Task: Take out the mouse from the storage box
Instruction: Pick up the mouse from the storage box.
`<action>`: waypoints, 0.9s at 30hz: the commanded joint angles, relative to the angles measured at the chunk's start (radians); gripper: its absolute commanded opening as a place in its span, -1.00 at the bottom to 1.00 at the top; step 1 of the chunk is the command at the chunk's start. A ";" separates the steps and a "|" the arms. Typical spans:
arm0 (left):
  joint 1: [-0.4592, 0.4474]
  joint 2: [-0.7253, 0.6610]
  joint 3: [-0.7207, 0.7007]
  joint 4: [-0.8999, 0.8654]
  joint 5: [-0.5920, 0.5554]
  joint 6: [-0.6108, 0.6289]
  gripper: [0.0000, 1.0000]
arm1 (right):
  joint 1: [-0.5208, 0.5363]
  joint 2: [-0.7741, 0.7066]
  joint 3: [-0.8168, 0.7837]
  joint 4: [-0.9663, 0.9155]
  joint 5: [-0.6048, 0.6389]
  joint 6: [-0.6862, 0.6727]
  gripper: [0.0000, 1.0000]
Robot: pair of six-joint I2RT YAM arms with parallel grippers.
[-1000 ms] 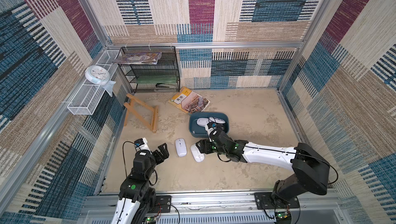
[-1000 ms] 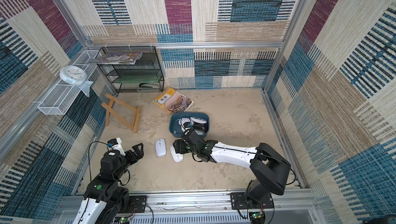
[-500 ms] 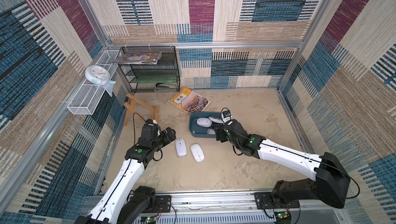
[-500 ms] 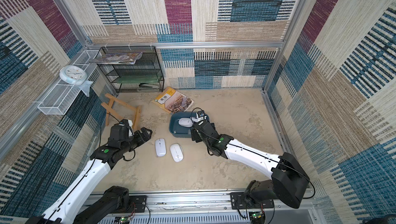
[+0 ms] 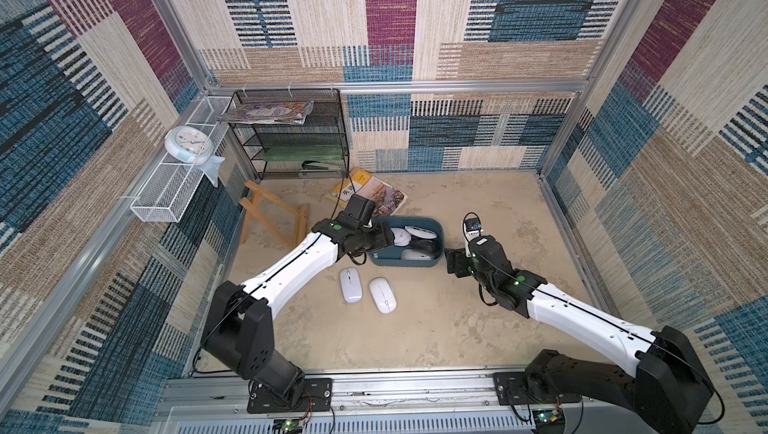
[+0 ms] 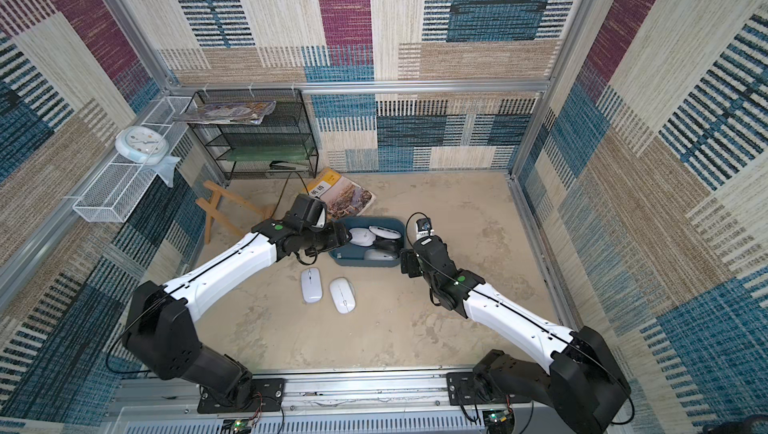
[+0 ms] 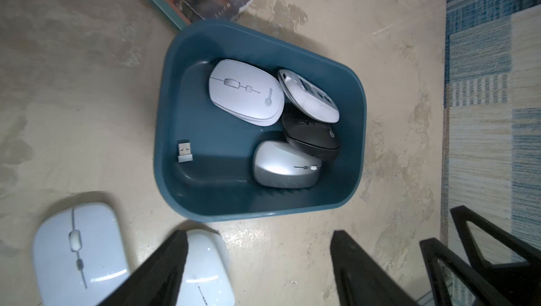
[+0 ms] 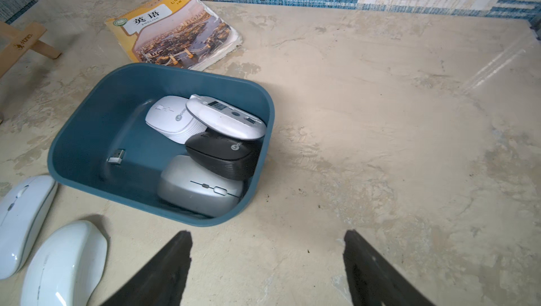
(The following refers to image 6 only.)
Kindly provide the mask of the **silver grey mouse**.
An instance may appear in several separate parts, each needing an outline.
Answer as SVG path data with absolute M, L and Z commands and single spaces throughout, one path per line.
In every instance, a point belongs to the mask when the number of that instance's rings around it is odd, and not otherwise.
M 402 233 L 395 229 L 385 228 L 382 226 L 369 226 L 368 229 L 377 237 L 391 240 L 398 240 L 402 238 Z

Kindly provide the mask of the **white oval mouse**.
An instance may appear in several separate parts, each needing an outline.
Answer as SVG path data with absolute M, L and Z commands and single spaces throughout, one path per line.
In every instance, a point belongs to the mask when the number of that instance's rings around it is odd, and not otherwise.
M 349 314 L 356 308 L 355 291 L 348 279 L 339 277 L 331 281 L 329 292 L 340 314 Z

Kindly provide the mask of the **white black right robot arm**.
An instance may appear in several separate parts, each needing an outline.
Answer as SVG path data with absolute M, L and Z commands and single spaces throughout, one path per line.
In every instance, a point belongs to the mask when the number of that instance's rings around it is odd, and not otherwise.
M 528 355 L 490 351 L 473 369 L 477 393 L 521 395 L 551 407 L 575 433 L 603 433 L 631 400 L 626 376 L 603 336 L 573 330 L 514 303 L 480 275 L 461 269 L 437 235 L 401 252 L 401 270 L 423 278 L 440 307 L 484 325 Z

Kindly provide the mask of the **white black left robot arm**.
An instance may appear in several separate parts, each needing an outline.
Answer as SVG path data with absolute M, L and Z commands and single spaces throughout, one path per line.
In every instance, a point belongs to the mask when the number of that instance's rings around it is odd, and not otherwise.
M 308 256 L 348 244 L 339 221 L 294 228 L 281 220 L 257 224 L 236 244 L 202 266 L 162 285 L 141 284 L 131 299 L 123 347 L 163 380 L 202 387 L 220 406 L 243 412 L 254 397 L 252 373 L 199 339 L 196 322 L 245 280 L 303 250 Z

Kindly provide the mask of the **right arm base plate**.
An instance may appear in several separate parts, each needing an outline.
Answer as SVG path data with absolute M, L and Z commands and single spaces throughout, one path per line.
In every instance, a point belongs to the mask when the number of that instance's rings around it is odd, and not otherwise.
M 449 403 L 452 406 L 529 402 L 535 384 L 506 371 L 475 374 L 470 371 L 449 372 L 446 376 Z

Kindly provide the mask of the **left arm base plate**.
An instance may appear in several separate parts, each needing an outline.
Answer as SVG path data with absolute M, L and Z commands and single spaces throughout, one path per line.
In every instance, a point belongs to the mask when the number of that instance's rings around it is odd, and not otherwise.
M 198 414 L 278 412 L 282 407 L 285 378 L 255 378 L 227 393 L 202 387 Z

